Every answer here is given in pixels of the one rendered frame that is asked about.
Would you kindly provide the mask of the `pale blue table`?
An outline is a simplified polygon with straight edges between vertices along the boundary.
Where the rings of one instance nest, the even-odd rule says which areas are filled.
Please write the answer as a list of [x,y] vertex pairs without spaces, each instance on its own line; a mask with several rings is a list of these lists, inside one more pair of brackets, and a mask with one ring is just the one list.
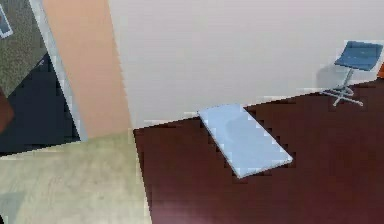
[[242,105],[214,106],[198,115],[238,178],[293,161]]

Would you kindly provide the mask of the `orange room door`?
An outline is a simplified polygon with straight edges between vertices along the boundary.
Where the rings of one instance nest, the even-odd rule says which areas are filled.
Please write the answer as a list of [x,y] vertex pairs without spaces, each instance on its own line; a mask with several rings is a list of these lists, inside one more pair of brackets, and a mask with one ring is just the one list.
[[108,0],[43,0],[80,126],[89,138],[130,128]]

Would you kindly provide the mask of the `blue swivel chair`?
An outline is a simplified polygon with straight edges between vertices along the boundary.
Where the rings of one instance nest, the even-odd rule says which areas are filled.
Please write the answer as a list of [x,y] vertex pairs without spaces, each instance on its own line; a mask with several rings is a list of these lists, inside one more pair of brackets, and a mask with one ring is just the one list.
[[334,62],[336,66],[348,69],[342,84],[335,88],[321,91],[321,94],[334,97],[334,107],[341,101],[363,106],[361,101],[353,99],[354,91],[349,87],[350,80],[356,70],[371,71],[377,65],[383,50],[383,44],[348,41],[340,57]]

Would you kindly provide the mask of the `dark brown furniture piece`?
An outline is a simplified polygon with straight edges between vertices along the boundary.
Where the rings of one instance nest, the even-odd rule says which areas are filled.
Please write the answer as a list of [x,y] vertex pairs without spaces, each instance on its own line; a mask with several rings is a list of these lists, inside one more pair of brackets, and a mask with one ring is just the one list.
[[0,133],[2,133],[14,118],[14,111],[3,90],[0,88]]

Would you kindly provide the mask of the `framed wall picture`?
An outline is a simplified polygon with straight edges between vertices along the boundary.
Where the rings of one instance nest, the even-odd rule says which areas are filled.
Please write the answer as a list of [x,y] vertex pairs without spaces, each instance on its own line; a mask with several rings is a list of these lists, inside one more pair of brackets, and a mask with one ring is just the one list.
[[0,4],[0,37],[2,39],[7,38],[13,34],[12,27],[7,19],[5,11]]

